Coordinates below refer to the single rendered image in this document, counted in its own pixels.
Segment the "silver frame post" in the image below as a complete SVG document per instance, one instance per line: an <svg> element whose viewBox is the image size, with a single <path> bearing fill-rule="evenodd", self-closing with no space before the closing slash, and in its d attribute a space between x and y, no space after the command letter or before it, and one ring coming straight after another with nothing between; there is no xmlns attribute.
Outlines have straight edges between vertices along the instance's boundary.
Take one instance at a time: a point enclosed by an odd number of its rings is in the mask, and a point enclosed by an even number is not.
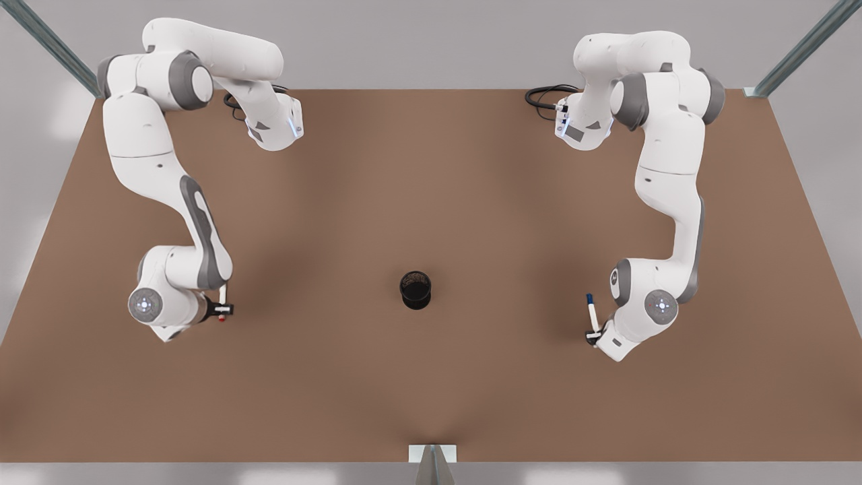
<svg viewBox="0 0 862 485"><path fill-rule="evenodd" d="M854 13L862 8L862 0L838 0L825 15L816 22L807 34L785 55L764 79L756 86L745 87L743 95L746 98L767 98L778 89L782 83L804 61L810 58L833 33L835 33Z"/></svg>
<svg viewBox="0 0 862 485"><path fill-rule="evenodd" d="M98 88L98 77L94 71L81 61L76 53L24 0L0 0L0 6L92 95L95 95L96 98L103 97Z"/></svg>
<svg viewBox="0 0 862 485"><path fill-rule="evenodd" d="M456 485L449 467L457 461L456 445L409 445L407 460L419 464L416 485Z"/></svg>

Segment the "black mesh pen holder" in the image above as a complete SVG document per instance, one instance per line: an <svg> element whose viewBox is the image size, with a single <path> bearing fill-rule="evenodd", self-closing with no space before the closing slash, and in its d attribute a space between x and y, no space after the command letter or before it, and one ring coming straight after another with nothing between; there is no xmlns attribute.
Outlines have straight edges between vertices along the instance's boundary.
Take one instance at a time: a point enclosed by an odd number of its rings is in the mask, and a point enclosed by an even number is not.
<svg viewBox="0 0 862 485"><path fill-rule="evenodd" d="M411 271L401 277L399 291L403 303L413 310L421 310L431 300L431 281L428 274Z"/></svg>

